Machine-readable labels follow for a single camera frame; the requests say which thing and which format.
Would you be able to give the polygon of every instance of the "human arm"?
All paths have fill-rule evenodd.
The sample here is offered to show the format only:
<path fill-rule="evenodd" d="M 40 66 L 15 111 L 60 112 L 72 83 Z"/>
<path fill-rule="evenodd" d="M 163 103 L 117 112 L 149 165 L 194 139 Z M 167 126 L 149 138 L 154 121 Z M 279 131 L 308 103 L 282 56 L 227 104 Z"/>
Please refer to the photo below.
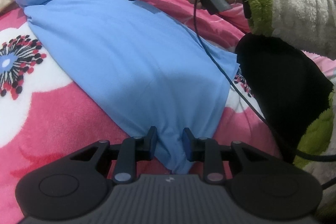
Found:
<path fill-rule="evenodd" d="M 280 37 L 301 50 L 336 59 L 336 0 L 237 2 L 243 3 L 253 34 Z"/>

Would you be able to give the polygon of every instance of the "screw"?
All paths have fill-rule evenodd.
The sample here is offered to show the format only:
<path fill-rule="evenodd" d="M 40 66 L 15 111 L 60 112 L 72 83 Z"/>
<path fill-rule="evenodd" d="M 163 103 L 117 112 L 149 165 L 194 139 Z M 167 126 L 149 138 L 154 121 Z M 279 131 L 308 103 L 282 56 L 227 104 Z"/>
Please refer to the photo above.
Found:
<path fill-rule="evenodd" d="M 131 175 L 129 173 L 117 173 L 114 178 L 117 181 L 128 181 L 131 178 Z"/>
<path fill-rule="evenodd" d="M 221 181 L 224 176 L 220 173 L 210 173 L 207 175 L 208 180 L 213 181 L 213 182 L 218 182 Z"/>

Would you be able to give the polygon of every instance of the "folded blue shirt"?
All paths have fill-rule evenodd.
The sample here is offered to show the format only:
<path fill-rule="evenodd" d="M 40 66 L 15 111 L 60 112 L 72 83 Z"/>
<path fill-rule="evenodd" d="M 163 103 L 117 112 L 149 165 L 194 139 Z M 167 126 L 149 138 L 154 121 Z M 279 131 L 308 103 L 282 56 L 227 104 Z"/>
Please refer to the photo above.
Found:
<path fill-rule="evenodd" d="M 230 88 L 192 30 L 139 0 L 16 2 L 55 61 L 118 126 L 132 137 L 156 126 L 155 156 L 174 173 L 189 171 L 182 130 L 212 137 Z M 204 42 L 233 79 L 236 55 Z"/>

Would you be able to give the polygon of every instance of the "bed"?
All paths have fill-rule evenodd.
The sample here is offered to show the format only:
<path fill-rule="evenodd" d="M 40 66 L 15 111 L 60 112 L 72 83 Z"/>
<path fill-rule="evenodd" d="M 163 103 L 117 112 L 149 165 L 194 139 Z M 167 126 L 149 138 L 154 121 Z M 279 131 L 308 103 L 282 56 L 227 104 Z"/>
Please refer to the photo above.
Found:
<path fill-rule="evenodd" d="M 193 7 L 187 0 L 143 1 L 194 29 Z M 248 32 L 241 5 L 212 16 L 200 10 L 197 24 L 204 39 L 228 51 L 234 51 L 239 39 Z M 15 45 L 26 49 L 12 67 L 18 75 L 11 85 L 0 79 L 0 214 L 4 224 L 14 224 L 22 218 L 14 190 L 25 174 L 97 140 L 108 139 L 115 144 L 127 138 L 127 134 L 53 60 L 29 28 L 22 9 L 17 7 L 0 16 L 0 47 L 9 53 Z M 336 74 L 335 62 L 307 55 L 327 77 Z M 3 68 L 8 66 L 7 59 L 0 56 L 0 61 Z M 239 70 L 234 83 L 260 111 L 253 91 Z M 226 145 L 243 141 L 280 157 L 267 126 L 232 88 L 213 138 Z M 224 167 L 229 173 L 228 166 L 224 164 Z M 196 174 L 201 171 L 200 164 L 194 164 L 190 170 Z M 137 172 L 170 173 L 157 159 L 139 162 Z"/>

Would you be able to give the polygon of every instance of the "black fabric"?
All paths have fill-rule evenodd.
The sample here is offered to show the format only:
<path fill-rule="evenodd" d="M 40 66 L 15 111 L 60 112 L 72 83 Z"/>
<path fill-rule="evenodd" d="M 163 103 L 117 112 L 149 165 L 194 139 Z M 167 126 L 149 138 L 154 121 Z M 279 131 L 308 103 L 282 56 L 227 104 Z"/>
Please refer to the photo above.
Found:
<path fill-rule="evenodd" d="M 252 12 L 250 8 L 250 4 L 248 0 L 242 0 L 243 1 L 243 11 L 245 18 L 250 19 L 252 17 Z"/>
<path fill-rule="evenodd" d="M 296 148 L 307 127 L 329 108 L 333 84 L 303 52 L 279 38 L 245 35 L 237 62 L 266 120 Z M 294 155 L 276 140 L 283 159 Z"/>

